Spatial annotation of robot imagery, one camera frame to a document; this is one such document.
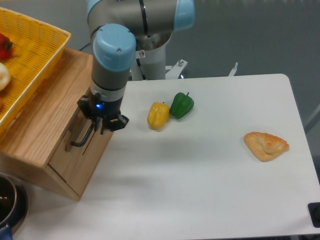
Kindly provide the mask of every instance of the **plastic basket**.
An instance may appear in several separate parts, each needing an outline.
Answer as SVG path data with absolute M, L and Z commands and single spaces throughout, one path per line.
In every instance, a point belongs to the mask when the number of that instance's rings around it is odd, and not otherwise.
M 13 56 L 0 59 L 11 81 L 0 91 L 0 134 L 15 119 L 62 56 L 71 34 L 45 22 L 0 7 L 0 33 L 13 42 Z

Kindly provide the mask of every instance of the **bell pepper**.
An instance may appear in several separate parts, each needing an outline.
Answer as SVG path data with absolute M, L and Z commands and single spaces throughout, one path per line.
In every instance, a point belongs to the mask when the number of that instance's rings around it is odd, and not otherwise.
M 9 59 L 12 57 L 12 44 L 9 37 L 0 33 L 0 59 Z
M 195 102 L 189 96 L 189 92 L 186 95 L 182 92 L 179 92 L 175 95 L 173 99 L 173 103 L 170 107 L 170 113 L 175 118 L 180 119 L 187 113 L 189 113 L 191 109 L 194 107 L 194 105 Z
M 170 116 L 170 107 L 164 102 L 154 102 L 149 110 L 147 122 L 154 129 L 162 128 Z

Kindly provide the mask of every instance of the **pastry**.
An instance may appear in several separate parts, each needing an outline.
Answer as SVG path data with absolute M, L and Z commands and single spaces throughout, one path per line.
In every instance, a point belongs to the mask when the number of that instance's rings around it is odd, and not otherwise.
M 10 79 L 9 69 L 0 62 L 0 90 L 3 90 L 8 85 Z
M 262 162 L 270 161 L 289 149 L 289 144 L 280 137 L 269 133 L 253 131 L 243 138 L 245 144 Z

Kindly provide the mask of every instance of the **wooden crate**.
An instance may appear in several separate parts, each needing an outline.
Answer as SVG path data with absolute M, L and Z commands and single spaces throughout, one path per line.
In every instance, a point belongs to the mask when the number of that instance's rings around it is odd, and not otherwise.
M 77 101 L 91 83 L 92 55 L 67 48 L 32 99 L 0 137 L 0 172 L 80 200 L 112 132 L 92 133 Z

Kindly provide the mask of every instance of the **red bell pepper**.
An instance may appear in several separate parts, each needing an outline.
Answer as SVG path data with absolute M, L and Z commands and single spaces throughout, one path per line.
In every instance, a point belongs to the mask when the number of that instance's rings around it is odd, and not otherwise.
M 9 59 L 12 57 L 12 44 L 9 37 L 0 33 L 0 59 Z

